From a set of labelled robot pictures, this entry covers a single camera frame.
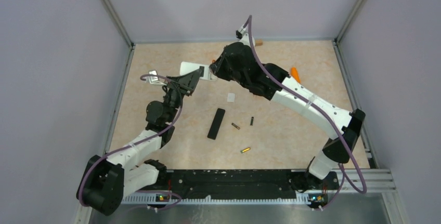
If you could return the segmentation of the gold green AAA battery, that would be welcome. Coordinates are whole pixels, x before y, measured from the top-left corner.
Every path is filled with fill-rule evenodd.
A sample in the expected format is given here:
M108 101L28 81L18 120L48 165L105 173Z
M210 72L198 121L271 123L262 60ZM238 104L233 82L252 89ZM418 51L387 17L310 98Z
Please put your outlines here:
M251 149L250 147L244 148L240 151L240 153L245 153L245 152L249 151L250 149Z

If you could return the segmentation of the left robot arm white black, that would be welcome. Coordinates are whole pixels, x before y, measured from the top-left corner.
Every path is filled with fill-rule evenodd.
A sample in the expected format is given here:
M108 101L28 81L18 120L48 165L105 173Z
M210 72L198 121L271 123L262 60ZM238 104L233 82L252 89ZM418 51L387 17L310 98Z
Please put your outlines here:
M76 193L82 206L109 216L124 197L135 191L148 185L154 189L166 185L167 176L160 171L165 167L163 164L140 161L170 141L184 97L192 95L203 72L203 67L198 67L184 75L165 76L165 95L162 101L147 105L145 129L124 147L89 159Z

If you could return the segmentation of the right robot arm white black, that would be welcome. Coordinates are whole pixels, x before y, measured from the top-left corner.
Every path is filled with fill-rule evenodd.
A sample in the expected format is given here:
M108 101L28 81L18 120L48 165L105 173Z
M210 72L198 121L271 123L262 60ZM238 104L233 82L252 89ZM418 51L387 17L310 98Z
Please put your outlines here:
M328 141L312 159L305 174L305 182L310 188L320 188L332 169L349 162L349 153L357 143L366 116L362 110L350 112L327 102L283 68L273 63L261 63L255 57L255 50L241 42L225 46L209 68L218 78L235 81L250 93L297 112L328 135Z

